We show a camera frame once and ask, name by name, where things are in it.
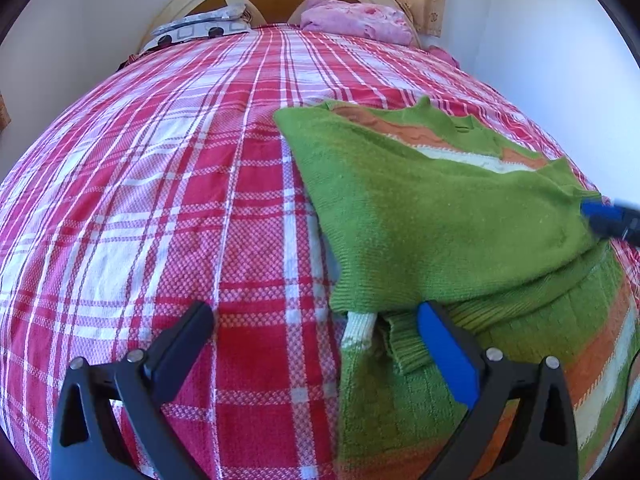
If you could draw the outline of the green striped knit sweater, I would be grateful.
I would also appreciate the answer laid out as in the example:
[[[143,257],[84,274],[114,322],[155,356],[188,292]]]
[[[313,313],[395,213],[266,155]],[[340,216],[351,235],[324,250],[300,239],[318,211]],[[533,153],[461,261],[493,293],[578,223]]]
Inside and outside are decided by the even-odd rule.
[[[570,164],[428,99],[401,110],[326,101],[273,119],[337,263],[340,475],[412,478],[462,419],[420,341],[424,301],[511,359],[560,359],[579,470],[590,471],[626,404],[638,297],[582,218],[588,192]]]

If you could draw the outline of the red white plaid bedspread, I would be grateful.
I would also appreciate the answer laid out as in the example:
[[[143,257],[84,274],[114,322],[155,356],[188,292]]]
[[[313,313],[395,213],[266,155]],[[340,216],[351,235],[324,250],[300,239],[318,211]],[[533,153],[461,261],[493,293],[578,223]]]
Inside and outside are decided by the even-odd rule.
[[[1,429],[50,477],[70,362],[148,348],[194,301],[212,336],[163,414],[213,479],[338,471],[337,263],[273,116],[428,99],[565,159],[495,89],[423,50],[273,26],[142,56],[70,106],[1,187]]]

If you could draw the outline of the pink floral pillow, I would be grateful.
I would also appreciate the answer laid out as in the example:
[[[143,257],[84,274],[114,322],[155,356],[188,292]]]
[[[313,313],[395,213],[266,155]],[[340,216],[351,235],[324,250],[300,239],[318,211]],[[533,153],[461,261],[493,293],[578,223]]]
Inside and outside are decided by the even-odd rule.
[[[300,14],[299,27],[305,32],[354,36],[401,46],[416,44],[405,13],[375,3],[310,0]]]

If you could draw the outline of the orange patterned curtain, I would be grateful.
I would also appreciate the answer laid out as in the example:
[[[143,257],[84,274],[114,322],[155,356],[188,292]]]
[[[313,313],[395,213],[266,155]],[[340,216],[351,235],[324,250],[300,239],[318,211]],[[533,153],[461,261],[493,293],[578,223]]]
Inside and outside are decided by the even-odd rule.
[[[0,132],[6,130],[6,127],[11,123],[11,117],[6,108],[6,102],[4,102],[2,94],[0,94]]]

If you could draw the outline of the white patterned pillow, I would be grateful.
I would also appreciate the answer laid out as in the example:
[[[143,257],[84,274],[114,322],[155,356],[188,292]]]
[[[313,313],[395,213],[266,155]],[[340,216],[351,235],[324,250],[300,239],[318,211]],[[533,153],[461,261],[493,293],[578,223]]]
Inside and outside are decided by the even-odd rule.
[[[223,36],[250,32],[250,12],[243,3],[190,14],[153,29],[151,38],[140,49],[140,54],[199,39],[216,39]]]

